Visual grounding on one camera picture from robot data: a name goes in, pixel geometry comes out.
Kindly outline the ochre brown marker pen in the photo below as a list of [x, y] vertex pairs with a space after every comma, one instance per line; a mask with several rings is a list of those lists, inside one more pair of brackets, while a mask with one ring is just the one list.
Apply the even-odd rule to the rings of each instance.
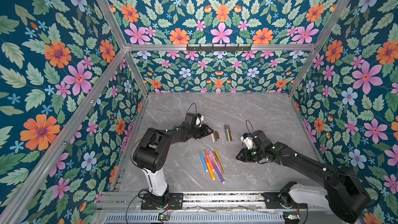
[[218, 165], [219, 165], [219, 167], [221, 168], [222, 174], [225, 174], [225, 170], [224, 170], [223, 163], [222, 163], [222, 161], [221, 161], [221, 157], [220, 157], [220, 155], [219, 155], [219, 153], [218, 153], [218, 150], [217, 150], [216, 148], [214, 149], [214, 153], [215, 153], [215, 156], [216, 156]]

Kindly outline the dark green brown marker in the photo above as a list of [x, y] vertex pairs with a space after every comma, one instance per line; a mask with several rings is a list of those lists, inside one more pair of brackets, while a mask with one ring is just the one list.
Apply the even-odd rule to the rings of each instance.
[[226, 127], [225, 124], [223, 126], [223, 129], [224, 129], [224, 134], [225, 134], [225, 137], [226, 137], [226, 141], [229, 141], [229, 135], [228, 135], [227, 127]]

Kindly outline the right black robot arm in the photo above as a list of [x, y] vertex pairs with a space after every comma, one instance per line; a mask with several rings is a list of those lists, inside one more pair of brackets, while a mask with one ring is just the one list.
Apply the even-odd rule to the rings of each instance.
[[243, 148], [236, 159], [259, 164], [275, 163], [291, 168], [318, 184], [305, 186], [288, 182], [279, 192], [277, 201], [284, 208], [310, 204], [331, 210], [339, 219], [354, 224], [371, 198], [353, 169], [324, 165], [288, 145], [272, 141], [261, 130], [245, 133], [240, 138]]

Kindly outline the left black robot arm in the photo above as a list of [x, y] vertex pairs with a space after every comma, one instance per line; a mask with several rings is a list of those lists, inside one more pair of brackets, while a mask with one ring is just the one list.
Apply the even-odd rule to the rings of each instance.
[[168, 194], [169, 186], [165, 180], [165, 165], [170, 147], [190, 139], [202, 139], [214, 133], [214, 130], [203, 123], [204, 116], [199, 113], [186, 114], [185, 120], [172, 129], [148, 128], [139, 140], [132, 154], [132, 162], [146, 174], [149, 192], [155, 197]]

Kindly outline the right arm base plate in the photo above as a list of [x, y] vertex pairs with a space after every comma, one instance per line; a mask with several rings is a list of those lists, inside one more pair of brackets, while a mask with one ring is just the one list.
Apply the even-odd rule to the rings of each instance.
[[264, 198], [266, 208], [268, 209], [307, 209], [307, 204], [296, 203], [287, 194], [280, 192], [265, 192], [261, 196]]

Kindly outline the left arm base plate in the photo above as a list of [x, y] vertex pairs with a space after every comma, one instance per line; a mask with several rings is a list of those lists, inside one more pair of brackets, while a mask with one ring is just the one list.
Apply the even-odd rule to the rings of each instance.
[[163, 196], [146, 193], [142, 200], [141, 210], [180, 210], [183, 205], [183, 197], [183, 193], [165, 193]]

